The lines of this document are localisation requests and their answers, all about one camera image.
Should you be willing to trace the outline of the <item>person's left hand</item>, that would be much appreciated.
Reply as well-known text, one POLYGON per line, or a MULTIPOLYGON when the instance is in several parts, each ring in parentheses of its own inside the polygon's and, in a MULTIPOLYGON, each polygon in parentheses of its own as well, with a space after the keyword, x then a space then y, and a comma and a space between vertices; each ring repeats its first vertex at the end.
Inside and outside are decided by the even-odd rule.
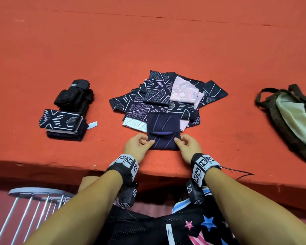
POLYGON ((131 155, 139 164, 143 161, 147 151, 140 149, 140 140, 148 140, 148 136, 145 134, 137 134, 127 141, 123 154, 131 155))

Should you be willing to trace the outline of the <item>person's right hand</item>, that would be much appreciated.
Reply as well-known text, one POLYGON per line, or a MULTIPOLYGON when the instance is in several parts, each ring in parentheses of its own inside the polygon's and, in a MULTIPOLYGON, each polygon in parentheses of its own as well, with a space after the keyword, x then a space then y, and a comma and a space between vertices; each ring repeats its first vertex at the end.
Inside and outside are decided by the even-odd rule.
POLYGON ((194 154, 203 153, 201 146, 196 139, 194 139, 193 137, 187 134, 181 135, 180 138, 184 138, 188 141, 187 149, 185 151, 180 151, 180 153, 181 153, 183 160, 187 164, 190 164, 194 154))

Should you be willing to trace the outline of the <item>navy purple-striped sock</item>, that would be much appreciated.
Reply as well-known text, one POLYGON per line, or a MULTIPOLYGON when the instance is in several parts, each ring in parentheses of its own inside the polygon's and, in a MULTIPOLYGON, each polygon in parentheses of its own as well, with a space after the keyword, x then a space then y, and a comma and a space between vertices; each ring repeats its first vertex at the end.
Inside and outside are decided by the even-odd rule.
POLYGON ((180 118, 169 113, 148 113, 147 137, 155 140, 150 150, 179 151, 174 139, 180 137, 180 118))

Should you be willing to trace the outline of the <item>person's left forearm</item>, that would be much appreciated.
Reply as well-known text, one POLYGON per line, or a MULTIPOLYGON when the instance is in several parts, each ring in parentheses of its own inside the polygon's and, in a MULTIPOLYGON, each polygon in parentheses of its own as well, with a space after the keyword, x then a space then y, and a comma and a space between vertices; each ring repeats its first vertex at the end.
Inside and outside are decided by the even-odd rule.
POLYGON ((23 245, 93 245, 123 185, 109 170, 51 215, 23 245))

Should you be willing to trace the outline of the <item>person's right forearm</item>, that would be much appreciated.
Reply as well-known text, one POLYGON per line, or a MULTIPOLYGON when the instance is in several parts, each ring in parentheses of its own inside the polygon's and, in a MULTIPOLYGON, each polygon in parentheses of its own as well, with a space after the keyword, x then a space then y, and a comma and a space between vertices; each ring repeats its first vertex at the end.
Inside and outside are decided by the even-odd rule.
POLYGON ((217 168, 204 180, 241 245, 306 245, 306 224, 283 206, 217 168))

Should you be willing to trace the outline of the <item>white patterned sock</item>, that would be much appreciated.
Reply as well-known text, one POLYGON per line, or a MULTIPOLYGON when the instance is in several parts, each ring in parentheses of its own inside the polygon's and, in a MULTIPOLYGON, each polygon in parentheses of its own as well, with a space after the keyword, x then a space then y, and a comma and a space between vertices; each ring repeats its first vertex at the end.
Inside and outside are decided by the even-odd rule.
POLYGON ((147 133, 147 123, 130 117, 125 117, 122 125, 140 132, 147 133))

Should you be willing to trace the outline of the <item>pile of dark patterned socks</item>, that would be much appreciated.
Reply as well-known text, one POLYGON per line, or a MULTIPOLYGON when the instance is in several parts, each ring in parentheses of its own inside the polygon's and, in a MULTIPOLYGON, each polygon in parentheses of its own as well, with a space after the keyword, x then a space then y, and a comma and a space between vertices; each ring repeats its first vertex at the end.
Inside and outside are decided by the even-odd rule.
POLYGON ((180 131, 197 126, 201 119, 199 109, 210 103, 228 96, 228 93, 213 81, 206 83, 184 77, 174 72, 161 73, 150 71, 148 79, 137 88, 120 97, 112 98, 109 103, 114 111, 120 111, 125 117, 147 122, 148 113, 169 113, 179 116, 180 131), (192 83, 199 89, 204 97, 201 99, 198 109, 194 109, 191 103, 179 103, 170 101, 172 86, 177 76, 192 83))

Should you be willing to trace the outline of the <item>pink patterned sock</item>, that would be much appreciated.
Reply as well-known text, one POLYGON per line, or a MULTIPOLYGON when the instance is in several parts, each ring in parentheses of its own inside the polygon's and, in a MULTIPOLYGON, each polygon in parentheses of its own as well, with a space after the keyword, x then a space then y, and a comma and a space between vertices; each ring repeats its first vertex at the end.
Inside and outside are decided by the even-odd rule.
POLYGON ((191 103, 194 109, 198 109, 204 94, 199 91, 192 83, 180 76, 175 78, 170 95, 170 101, 179 103, 191 103))

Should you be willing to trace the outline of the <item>person's leg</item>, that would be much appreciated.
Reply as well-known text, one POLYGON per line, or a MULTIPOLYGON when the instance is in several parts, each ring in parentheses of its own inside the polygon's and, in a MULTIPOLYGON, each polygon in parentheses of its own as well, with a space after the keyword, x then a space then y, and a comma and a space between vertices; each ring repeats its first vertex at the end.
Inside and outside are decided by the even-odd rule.
POLYGON ((99 179, 99 176, 85 176, 82 178, 81 184, 78 188, 77 194, 87 188, 89 185, 94 183, 96 180, 99 179))

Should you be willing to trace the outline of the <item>folded dark purple sock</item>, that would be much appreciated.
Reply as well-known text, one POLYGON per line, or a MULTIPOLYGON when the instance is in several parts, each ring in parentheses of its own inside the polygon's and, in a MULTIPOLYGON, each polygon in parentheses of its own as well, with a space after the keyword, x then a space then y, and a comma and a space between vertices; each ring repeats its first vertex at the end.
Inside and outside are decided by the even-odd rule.
POLYGON ((78 130, 74 134, 67 134, 67 133, 57 133, 57 132, 50 132, 47 131, 46 135, 50 139, 55 139, 55 140, 67 140, 67 141, 82 141, 87 128, 88 128, 87 120, 83 119, 82 122, 80 123, 78 130))

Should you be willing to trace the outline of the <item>black star-print mesh shorts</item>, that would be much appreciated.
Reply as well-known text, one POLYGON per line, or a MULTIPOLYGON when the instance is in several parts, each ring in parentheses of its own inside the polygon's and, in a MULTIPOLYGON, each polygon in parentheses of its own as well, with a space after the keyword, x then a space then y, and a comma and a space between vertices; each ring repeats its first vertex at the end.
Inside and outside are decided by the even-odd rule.
POLYGON ((157 218, 113 205, 93 245, 240 245, 207 186, 203 192, 201 204, 187 198, 157 218))

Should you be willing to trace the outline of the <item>stack of folded black socks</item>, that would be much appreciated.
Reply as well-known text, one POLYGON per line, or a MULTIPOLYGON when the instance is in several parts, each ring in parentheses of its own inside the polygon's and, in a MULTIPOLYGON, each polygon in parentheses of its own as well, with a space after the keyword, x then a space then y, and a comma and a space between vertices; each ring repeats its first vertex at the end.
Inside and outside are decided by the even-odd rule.
POLYGON ((77 79, 68 89, 62 90, 54 101, 60 111, 76 112, 86 117, 90 104, 94 101, 94 92, 90 89, 90 82, 77 79))

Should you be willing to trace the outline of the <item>folded navy white-patterned sock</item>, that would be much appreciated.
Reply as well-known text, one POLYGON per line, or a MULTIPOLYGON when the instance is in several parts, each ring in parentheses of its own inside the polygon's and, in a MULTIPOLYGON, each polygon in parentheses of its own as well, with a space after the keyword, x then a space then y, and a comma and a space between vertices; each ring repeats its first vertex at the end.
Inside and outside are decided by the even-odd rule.
POLYGON ((45 109, 39 121, 39 127, 49 132, 75 134, 83 121, 77 112, 45 109))

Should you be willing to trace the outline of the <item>dark brown cloth bag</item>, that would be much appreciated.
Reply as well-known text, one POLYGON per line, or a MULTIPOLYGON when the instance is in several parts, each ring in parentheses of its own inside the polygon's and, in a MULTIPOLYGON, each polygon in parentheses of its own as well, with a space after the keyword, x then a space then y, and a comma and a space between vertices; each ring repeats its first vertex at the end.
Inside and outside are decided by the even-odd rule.
POLYGON ((299 86, 264 88, 257 94, 255 105, 266 111, 288 149, 306 162, 306 96, 299 86))

